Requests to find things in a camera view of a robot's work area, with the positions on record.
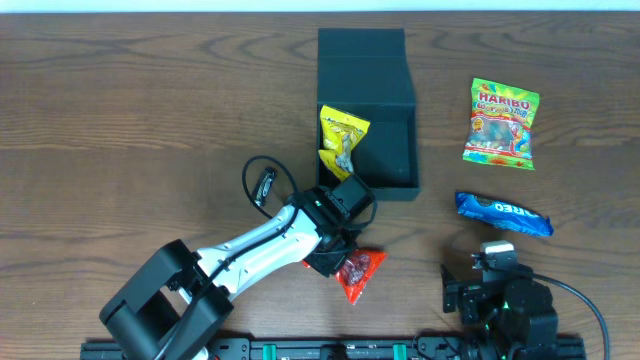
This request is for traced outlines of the green Haribo gummy bag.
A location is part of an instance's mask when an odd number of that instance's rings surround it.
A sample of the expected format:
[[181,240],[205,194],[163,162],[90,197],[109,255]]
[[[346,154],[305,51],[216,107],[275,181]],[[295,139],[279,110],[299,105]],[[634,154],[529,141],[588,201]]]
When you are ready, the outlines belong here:
[[462,158],[484,165],[533,170],[531,128],[538,93],[474,78],[470,131]]

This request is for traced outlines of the red Hacks candy bag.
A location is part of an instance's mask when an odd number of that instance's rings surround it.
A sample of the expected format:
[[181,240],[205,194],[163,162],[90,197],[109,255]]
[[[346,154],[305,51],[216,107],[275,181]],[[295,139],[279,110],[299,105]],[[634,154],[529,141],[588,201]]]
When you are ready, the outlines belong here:
[[355,305],[386,259],[387,253],[381,250],[343,248],[313,252],[302,263],[324,277],[333,276],[342,286],[348,302]]

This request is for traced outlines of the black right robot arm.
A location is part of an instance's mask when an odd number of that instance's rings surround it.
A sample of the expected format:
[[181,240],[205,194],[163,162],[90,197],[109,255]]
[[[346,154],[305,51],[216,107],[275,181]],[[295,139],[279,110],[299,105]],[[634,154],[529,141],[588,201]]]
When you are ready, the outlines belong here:
[[524,265],[485,269],[481,280],[456,279],[441,268],[443,310],[460,314],[470,334],[459,345],[468,360],[559,357],[558,315],[550,289]]

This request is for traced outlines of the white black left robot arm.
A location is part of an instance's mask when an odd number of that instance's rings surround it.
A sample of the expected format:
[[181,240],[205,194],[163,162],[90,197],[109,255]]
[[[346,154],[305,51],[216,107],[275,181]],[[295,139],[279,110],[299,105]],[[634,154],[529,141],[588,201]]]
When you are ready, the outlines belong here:
[[127,359],[204,359],[233,300],[281,267],[306,262],[324,277],[355,251],[371,190],[352,175],[334,188],[292,194],[263,225],[219,245],[157,250],[107,302],[99,319]]

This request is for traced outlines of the yellow Hacks candy bag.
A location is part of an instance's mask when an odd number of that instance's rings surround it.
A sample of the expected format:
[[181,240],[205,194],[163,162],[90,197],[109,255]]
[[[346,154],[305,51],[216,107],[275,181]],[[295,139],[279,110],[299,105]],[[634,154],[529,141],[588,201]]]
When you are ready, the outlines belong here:
[[351,153],[367,135],[370,122],[328,105],[320,110],[322,148],[320,160],[340,181],[355,173]]

